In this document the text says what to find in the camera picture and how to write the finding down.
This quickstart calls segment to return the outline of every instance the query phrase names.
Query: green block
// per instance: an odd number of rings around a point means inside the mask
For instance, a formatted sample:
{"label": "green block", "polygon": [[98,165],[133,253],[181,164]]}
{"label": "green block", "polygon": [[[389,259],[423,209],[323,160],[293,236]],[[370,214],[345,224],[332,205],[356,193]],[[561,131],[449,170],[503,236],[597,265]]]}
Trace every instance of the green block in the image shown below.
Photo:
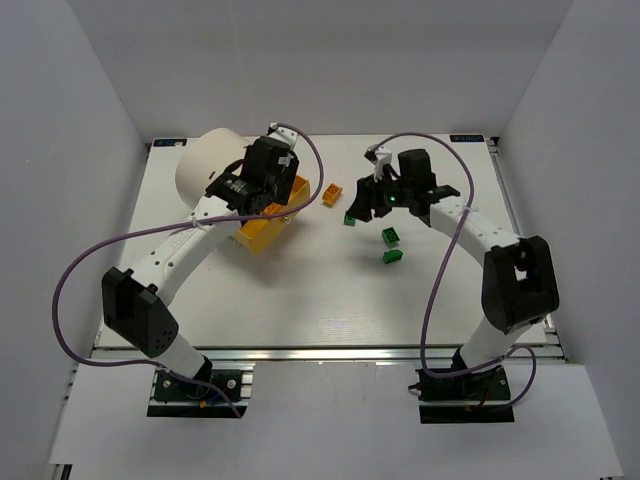
{"label": "green block", "polygon": [[387,247],[395,247],[400,241],[400,237],[393,227],[385,228],[382,231],[382,239],[384,240],[384,243],[387,244]]}
{"label": "green block", "polygon": [[385,265],[393,262],[397,262],[402,258],[402,250],[389,250],[388,252],[384,252],[382,255],[382,261]]}
{"label": "green block", "polygon": [[349,215],[347,215],[346,213],[344,214],[344,224],[345,225],[349,225],[350,227],[355,227],[356,225],[356,219],[353,217],[350,217]]}

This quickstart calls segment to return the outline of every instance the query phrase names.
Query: yellow container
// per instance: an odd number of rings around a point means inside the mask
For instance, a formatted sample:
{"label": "yellow container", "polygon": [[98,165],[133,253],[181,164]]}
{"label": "yellow container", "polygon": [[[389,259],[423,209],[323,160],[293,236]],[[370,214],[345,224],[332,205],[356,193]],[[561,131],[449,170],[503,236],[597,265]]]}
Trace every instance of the yellow container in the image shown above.
{"label": "yellow container", "polygon": [[[310,196],[311,186],[309,185],[309,180],[296,175],[287,206],[272,203],[265,208],[262,213],[266,215],[273,215],[283,209],[285,211],[291,210],[292,208],[301,205],[306,200],[309,200]],[[268,220],[250,220],[233,235],[233,238],[236,239],[238,243],[241,243],[251,250],[251,253],[254,255],[260,255],[262,251],[267,248],[278,235],[280,235],[280,232],[282,232],[284,228],[291,223],[295,216],[296,214],[294,213],[287,215],[286,217],[271,218]]]}

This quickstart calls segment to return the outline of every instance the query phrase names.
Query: green brick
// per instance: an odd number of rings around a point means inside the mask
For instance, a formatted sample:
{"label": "green brick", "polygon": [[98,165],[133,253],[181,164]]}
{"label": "green brick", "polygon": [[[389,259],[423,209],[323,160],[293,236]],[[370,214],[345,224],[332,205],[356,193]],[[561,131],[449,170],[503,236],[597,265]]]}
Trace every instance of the green brick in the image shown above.
{"label": "green brick", "polygon": [[387,244],[387,247],[395,247],[400,241],[400,237],[393,227],[385,228],[382,231],[382,239],[384,240],[384,243]]}
{"label": "green brick", "polygon": [[384,252],[382,255],[382,261],[385,265],[393,262],[397,262],[402,258],[402,250],[389,250],[388,252]]}
{"label": "green brick", "polygon": [[346,213],[344,214],[344,224],[345,225],[349,225],[350,227],[355,227],[356,225],[356,219],[353,217],[350,217],[349,215],[347,215]]}

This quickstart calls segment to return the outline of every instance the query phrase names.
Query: cable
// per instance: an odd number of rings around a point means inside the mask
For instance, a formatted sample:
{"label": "cable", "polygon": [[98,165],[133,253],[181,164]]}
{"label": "cable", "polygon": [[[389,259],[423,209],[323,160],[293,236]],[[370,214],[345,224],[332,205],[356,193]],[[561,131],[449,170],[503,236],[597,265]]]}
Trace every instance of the cable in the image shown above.
{"label": "cable", "polygon": [[464,170],[464,173],[467,176],[467,180],[469,182],[469,198],[467,199],[466,208],[465,208],[464,212],[462,212],[462,215],[460,216],[460,222],[458,222],[456,230],[455,230],[453,236],[451,237],[451,241],[449,242],[449,246],[447,247],[447,250],[446,250],[446,252],[444,254],[444,257],[442,258],[442,263],[440,264],[440,268],[438,269],[438,274],[436,275],[436,279],[433,282],[433,287],[431,289],[431,293],[429,294],[429,300],[427,302],[427,308],[426,308],[426,311],[424,313],[424,320],[422,322],[422,331],[421,331],[421,334],[420,334],[420,363],[422,365],[422,369],[424,370],[424,372],[427,375],[429,375],[432,378],[455,378],[455,377],[461,377],[463,375],[468,375],[470,373],[478,372],[478,371],[484,370],[484,369],[486,369],[488,367],[493,367],[494,365],[498,365],[504,359],[509,358],[511,355],[513,355],[517,350],[523,348],[523,349],[527,350],[531,354],[531,358],[532,358],[531,377],[529,378],[529,382],[527,382],[527,385],[525,386],[523,391],[520,393],[520,395],[518,395],[514,400],[512,400],[509,404],[506,404],[502,408],[506,408],[508,406],[515,405],[517,402],[519,402],[527,394],[527,392],[531,388],[531,385],[533,384],[533,380],[535,378],[536,371],[537,371],[537,361],[536,361],[535,352],[530,347],[528,347],[526,345],[518,345],[518,346],[512,347],[505,355],[503,355],[501,357],[495,358],[494,360],[490,360],[490,361],[485,362],[485,363],[483,363],[481,365],[477,365],[477,366],[472,367],[472,368],[467,368],[465,370],[459,370],[459,371],[456,371],[456,372],[438,373],[438,372],[434,372],[433,370],[430,370],[429,367],[427,366],[427,357],[426,357],[427,330],[429,328],[429,321],[431,320],[431,313],[433,311],[433,305],[435,303],[436,295],[438,294],[438,289],[440,288],[440,284],[442,283],[442,278],[444,276],[444,272],[445,272],[445,270],[447,268],[447,265],[449,264],[449,260],[451,259],[451,255],[453,254],[453,250],[454,250],[456,244],[458,243],[458,239],[460,238],[460,234],[462,233],[462,227],[464,226],[464,223],[467,220],[467,217],[469,216],[469,211],[470,211],[471,205],[472,205],[474,197],[475,197],[475,184],[473,182],[473,177],[471,176],[471,171],[469,170],[469,167],[464,162],[462,157],[458,154],[458,152],[456,152],[445,141],[443,141],[443,140],[441,140],[438,137],[435,137],[433,135],[429,135],[429,134],[426,134],[426,133],[420,133],[420,132],[396,133],[394,135],[391,135],[391,136],[385,138],[380,143],[378,143],[376,145],[373,145],[372,147],[369,147],[369,150],[377,150],[378,148],[382,147],[383,145],[385,145],[386,143],[390,142],[391,140],[399,138],[399,137],[421,137],[421,138],[426,138],[428,140],[432,140],[432,141],[442,145],[458,161],[458,163],[460,164],[460,166]]}
{"label": "cable", "polygon": [[[318,163],[318,173],[319,173],[319,178],[318,178],[318,187],[316,188],[316,190],[313,192],[313,195],[311,195],[311,197],[305,201],[304,203],[302,203],[301,205],[298,205],[295,208],[292,208],[291,210],[286,210],[283,212],[279,212],[276,214],[272,214],[272,215],[237,215],[237,216],[222,216],[222,217],[211,217],[211,218],[203,218],[203,219],[199,219],[198,222],[201,225],[213,225],[214,223],[220,223],[220,222],[236,222],[236,221],[248,221],[248,220],[257,220],[257,219],[271,219],[271,218],[279,218],[279,217],[284,217],[286,215],[291,215],[292,213],[297,213],[300,210],[308,207],[320,194],[320,191],[322,190],[322,185],[324,183],[324,165],[322,164],[322,158],[320,157],[320,153],[318,152],[318,149],[316,148],[315,144],[313,143],[313,140],[311,140],[311,138],[304,133],[302,130],[300,130],[297,127],[294,127],[292,125],[288,125],[286,123],[278,123],[277,126],[282,127],[282,128],[286,128],[289,130],[292,130],[294,132],[296,132],[298,135],[300,135],[309,145],[309,147],[311,148],[315,158],[316,158],[316,162]],[[92,247],[88,248],[87,250],[85,250],[84,252],[82,252],[80,255],[78,255],[77,258],[75,258],[70,264],[69,266],[65,269],[65,271],[62,273],[62,275],[60,276],[60,280],[58,280],[58,284],[56,285],[56,288],[53,292],[53,299],[51,301],[51,319],[52,319],[52,323],[53,323],[53,331],[55,333],[56,336],[56,340],[58,341],[58,343],[60,344],[60,347],[62,348],[62,350],[67,354],[67,356],[69,356],[72,360],[78,362],[79,364],[82,365],[87,365],[90,367],[123,367],[126,365],[152,365],[156,368],[166,368],[164,365],[158,363],[158,362],[154,362],[153,360],[148,360],[148,359],[138,359],[138,360],[123,360],[123,361],[117,361],[117,362],[99,362],[96,360],[91,360],[88,358],[84,358],[81,357],[80,355],[78,355],[77,353],[75,353],[71,347],[69,347],[69,344],[67,343],[67,341],[64,338],[64,335],[62,334],[62,330],[60,328],[60,312],[59,312],[59,306],[60,306],[60,296],[62,294],[62,288],[64,287],[64,284],[67,282],[69,276],[71,275],[71,273],[75,270],[75,268],[85,259],[87,258],[89,255],[91,255],[92,253],[97,252],[98,250],[107,247],[109,245],[112,245],[114,243],[117,242],[121,242],[123,240],[129,240],[131,238],[136,238],[136,237],[143,237],[146,235],[152,235],[154,233],[161,233],[161,232],[168,232],[168,231],[173,231],[173,230],[184,230],[184,229],[189,229],[189,228],[193,228],[193,224],[192,222],[183,222],[183,223],[174,223],[171,225],[165,225],[162,227],[155,227],[155,228],[148,228],[145,230],[139,230],[136,232],[130,232],[130,233],[124,233],[121,235],[116,235],[114,237],[108,238],[106,240],[103,240],[99,243],[96,243],[95,245],[93,245]],[[200,380],[195,380],[193,378],[188,378],[185,376],[182,376],[176,372],[169,372],[169,374],[180,380],[183,382],[187,382],[187,383],[191,383],[193,385],[198,385],[198,386],[202,386],[202,387],[207,387],[209,389],[212,389],[213,391],[215,391],[216,393],[218,393],[220,395],[220,397],[227,403],[229,404],[229,406],[231,407],[231,410],[233,410],[233,413],[238,417],[241,418],[242,415],[240,415],[240,412],[238,412],[238,410],[236,409],[235,405],[233,405],[233,402],[231,400],[229,400],[229,397],[227,397],[224,392],[216,387],[215,385],[213,385],[212,383],[209,382],[203,382]]]}

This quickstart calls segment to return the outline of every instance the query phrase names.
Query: gray wall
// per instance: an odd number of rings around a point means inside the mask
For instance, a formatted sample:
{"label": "gray wall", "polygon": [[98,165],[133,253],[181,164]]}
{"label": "gray wall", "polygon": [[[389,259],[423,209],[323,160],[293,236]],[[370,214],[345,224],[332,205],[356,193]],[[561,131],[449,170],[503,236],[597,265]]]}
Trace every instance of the gray wall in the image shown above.
{"label": "gray wall", "polygon": [[501,141],[524,232],[551,244],[562,344],[586,364],[625,478],[634,479],[640,478],[638,25],[637,1],[576,0]]}
{"label": "gray wall", "polygon": [[572,0],[69,0],[146,140],[502,132]]}
{"label": "gray wall", "polygon": [[[40,479],[72,362],[50,319],[74,256],[127,226],[144,146],[64,0],[0,7],[0,476]],[[65,293],[63,327],[88,353],[101,273],[90,260]]]}

